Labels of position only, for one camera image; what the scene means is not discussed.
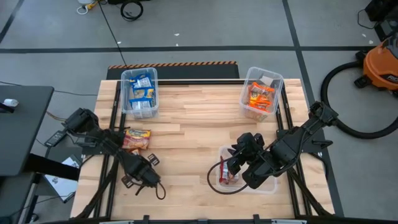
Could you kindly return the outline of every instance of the cord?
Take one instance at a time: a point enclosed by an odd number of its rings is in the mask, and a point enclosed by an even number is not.
[[[127,15],[124,14],[124,8],[130,3],[134,3],[139,6],[140,11],[137,16],[132,16],[131,12],[126,12]],[[127,0],[124,3],[122,3],[122,6],[120,8],[120,15],[122,15],[122,18],[128,22],[136,21],[138,18],[142,16],[142,13],[144,13],[144,7],[142,6],[141,2],[139,2],[138,0]]]
[[[56,196],[56,197],[48,198],[48,199],[45,199],[45,200],[41,200],[41,201],[39,201],[39,202],[36,202],[34,205],[37,205],[38,203],[46,202],[46,201],[48,201],[48,200],[55,199],[55,198],[69,197],[71,194],[73,194],[72,197],[75,196],[74,192],[71,192],[70,194],[65,195],[65,196]],[[28,206],[26,206],[26,207],[24,207],[24,208],[22,208],[22,209],[20,209],[20,210],[18,210],[18,211],[16,211],[16,212],[13,212],[11,215],[8,216],[8,218],[11,217],[11,216],[13,216],[13,215],[15,215],[15,214],[17,214],[18,212],[22,211],[23,209],[29,208],[29,207],[32,206],[32,205],[33,205],[33,204],[30,204],[30,205],[28,205]]]
[[[163,188],[164,194],[163,194],[163,197],[159,197],[159,194],[157,193],[157,185],[156,185],[156,197],[159,200],[163,200],[164,198],[166,198],[166,189],[164,189],[163,184],[161,184],[160,182],[159,182],[159,185]]]
[[[0,83],[7,84],[7,85],[24,86],[24,85],[21,85],[21,84],[8,83],[8,82],[3,82],[3,81],[0,81]],[[72,93],[72,92],[69,92],[69,91],[60,91],[60,90],[54,90],[54,92],[56,92],[56,93],[66,93],[66,94],[71,94],[71,95],[76,95],[76,96],[98,96],[97,94],[81,94],[81,93]]]
[[[92,157],[94,157],[94,155],[90,155],[89,157],[87,157],[87,159],[85,159],[85,160],[81,163],[80,168],[82,168],[83,165],[84,165],[87,161],[89,161]]]
[[[41,144],[42,146],[44,146],[44,147],[47,147],[47,146],[45,146],[42,142],[40,142],[38,139],[35,139],[39,144]]]
[[[376,23],[373,25],[373,27],[367,27],[367,26],[362,25],[361,23],[359,23],[359,13],[360,13],[360,12],[363,12],[363,11],[365,11],[365,9],[359,10],[358,13],[357,13],[357,15],[356,15],[356,16],[357,16],[356,22],[358,23],[358,25],[360,25],[360,26],[363,27],[363,28],[367,28],[367,29],[374,29],[377,25],[379,25],[379,22],[376,22]]]
[[[225,159],[225,160],[223,160],[223,161],[217,162],[217,163],[214,164],[214,165],[209,169],[209,171],[207,172],[207,184],[208,184],[209,187],[210,187],[212,190],[214,190],[216,193],[219,193],[219,194],[222,194],[222,195],[232,195],[232,194],[236,194],[236,193],[238,193],[238,192],[241,192],[241,191],[244,190],[246,187],[248,187],[248,184],[245,184],[243,187],[241,187],[241,188],[238,189],[238,190],[234,190],[234,191],[232,191],[232,192],[221,192],[221,191],[215,189],[215,188],[212,186],[212,184],[210,183],[210,173],[212,172],[212,170],[213,170],[216,166],[220,165],[221,162],[227,162],[227,161],[229,161],[230,159],[236,157],[237,155],[239,155],[239,153],[243,152],[243,150],[244,150],[244,149],[241,149],[238,153],[236,153],[235,155],[231,156],[231,157],[228,158],[228,159]]]
[[[115,37],[114,34],[113,34],[112,28],[111,28],[111,26],[109,25],[108,19],[107,19],[106,16],[105,16],[104,10],[102,9],[102,4],[99,4],[99,8],[101,9],[102,15],[104,16],[106,25],[108,25],[109,31],[111,31],[113,40],[114,40],[116,46],[118,47],[120,56],[122,57],[122,60],[123,60],[124,65],[126,66],[125,69],[127,70],[127,68],[128,68],[127,63],[126,63],[126,61],[125,61],[125,59],[124,59],[124,57],[123,57],[123,53],[122,53],[122,50],[121,50],[120,47],[119,47],[118,41],[116,40],[116,37]]]
[[[55,119],[55,120],[57,120],[57,121],[66,121],[65,118],[57,117],[57,116],[55,116],[54,114],[50,113],[49,111],[46,111],[45,113],[46,113],[47,115],[49,115],[51,118],[53,118],[53,119]]]

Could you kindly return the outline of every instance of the white paper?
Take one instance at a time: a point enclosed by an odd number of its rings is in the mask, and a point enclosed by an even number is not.
[[[77,164],[70,157],[68,157],[68,159],[65,159],[62,164],[79,168],[79,164]],[[71,196],[72,193],[76,192],[78,182],[75,180],[68,180],[47,174],[44,175],[44,177],[49,181],[49,183],[55,189],[59,196],[65,196],[61,197],[63,201]]]

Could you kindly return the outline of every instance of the snack package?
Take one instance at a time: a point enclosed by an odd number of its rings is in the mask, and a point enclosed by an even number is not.
[[[256,103],[256,102],[250,101],[248,106],[250,106],[252,108],[255,108],[255,109],[258,109],[258,110],[269,112],[267,110],[267,107],[269,106],[269,104],[266,104],[266,103]]]
[[[265,103],[270,105],[271,102],[268,100],[268,98],[260,93],[256,93],[256,92],[250,92],[250,102],[253,103]]]
[[[268,95],[269,93],[274,93],[275,89],[265,86],[265,85],[259,85],[256,82],[253,82],[251,86],[249,87],[249,91],[255,92],[255,93],[260,93],[262,95]]]
[[[148,73],[138,75],[134,78],[134,81],[130,80],[130,84],[133,89],[143,88],[143,87],[152,87],[152,80],[150,79],[150,75]]]
[[[153,105],[153,99],[141,98],[130,100],[131,108],[133,110],[141,110],[151,108]]]
[[[221,164],[220,164],[220,179],[219,182],[221,184],[234,184],[239,180],[239,175],[232,175],[229,170],[226,162],[222,156],[220,156]]]
[[[154,91],[155,89],[151,87],[134,89],[134,98],[152,98],[154,96]]]
[[[149,145],[149,137],[150,130],[128,129],[124,136],[123,149],[146,150]]]

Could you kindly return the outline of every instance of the black desk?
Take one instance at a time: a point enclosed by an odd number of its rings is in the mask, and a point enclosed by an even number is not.
[[[0,113],[0,217],[23,208],[36,172],[78,179],[78,169],[30,153],[53,91],[51,86],[0,86],[0,101],[19,102],[13,113]]]
[[[21,173],[53,91],[50,86],[0,86],[0,101],[19,102],[13,113],[0,113],[0,176]]]

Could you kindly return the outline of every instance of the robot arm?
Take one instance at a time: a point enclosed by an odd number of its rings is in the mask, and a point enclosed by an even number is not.
[[[303,146],[311,143],[313,135],[333,125],[338,114],[324,103],[315,102],[309,116],[301,127],[286,131],[265,149],[261,134],[244,133],[232,146],[235,150],[229,151],[233,157],[227,162],[228,170],[236,175],[246,162],[249,167],[242,177],[252,189],[258,188],[269,176],[280,176],[297,163]]]
[[[101,129],[98,126],[98,117],[88,109],[77,109],[62,125],[66,132],[72,136],[85,138],[86,142],[92,142],[101,147],[102,150],[115,157],[122,165],[126,179],[133,183],[132,178],[142,181],[137,184],[143,187],[157,187],[160,176],[152,168],[152,164],[140,155],[130,154],[121,149],[124,134],[120,135],[110,129]]]

